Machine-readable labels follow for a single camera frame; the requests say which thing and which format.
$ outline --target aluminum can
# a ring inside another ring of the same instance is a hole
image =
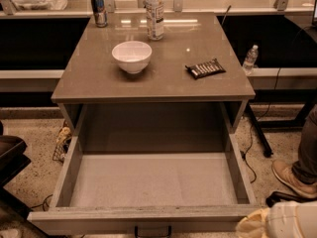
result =
[[[97,27],[107,26],[107,11],[104,0],[91,0],[91,7]]]

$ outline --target white bowl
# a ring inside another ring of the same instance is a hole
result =
[[[149,64],[151,55],[151,47],[137,41],[119,44],[112,50],[118,66],[130,74],[141,72]]]

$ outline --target small bottle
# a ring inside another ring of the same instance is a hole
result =
[[[147,9],[148,37],[160,40],[164,33],[164,2],[163,0],[145,0]]]
[[[258,55],[258,45],[254,45],[251,49],[248,50],[245,61],[242,65],[242,69],[245,71],[246,75],[251,74],[251,72],[253,71]]]

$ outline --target shoe sole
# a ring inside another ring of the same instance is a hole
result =
[[[307,199],[317,199],[317,193],[316,194],[307,194],[301,190],[299,190],[298,188],[296,188],[295,186],[293,186],[292,184],[288,183],[287,181],[283,180],[282,178],[280,178],[278,176],[278,174],[275,172],[274,168],[271,168],[275,177],[282,182],[283,184],[285,184],[286,186],[288,186],[289,188],[291,188],[294,192],[296,192],[297,194],[299,194],[300,196],[307,198]]]

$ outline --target concrete floor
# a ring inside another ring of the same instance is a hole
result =
[[[260,117],[265,113],[267,105],[257,105],[253,106],[253,108],[256,115]],[[288,107],[271,106],[266,117],[263,119],[293,118],[300,108],[300,105]],[[28,145],[25,154],[32,160],[5,188],[28,206],[39,205],[48,195],[53,193],[62,167],[61,163],[53,160],[56,138],[63,124],[62,116],[57,108],[0,108],[0,120],[4,125],[4,135],[19,136],[25,140]],[[242,151],[245,151],[251,145],[251,142],[253,142],[247,154],[247,161],[257,174],[257,179],[252,183],[252,187],[260,207],[266,207],[265,199],[275,190],[292,193],[274,177],[270,166],[275,159],[284,159],[289,163],[297,160],[297,148],[301,134],[300,130],[276,131],[269,129],[265,130],[265,135],[273,150],[271,158],[264,157],[264,148],[254,128],[251,128],[248,116],[242,118],[236,133],[237,141]],[[249,169],[248,173],[250,180],[253,180],[254,174]],[[41,232],[16,216],[10,209],[1,206],[0,202],[0,230],[12,227],[19,228],[24,238],[44,237]],[[173,237],[178,236],[179,238],[237,237],[235,233],[173,235]],[[132,234],[85,236],[85,238],[88,237],[130,238],[134,236]]]

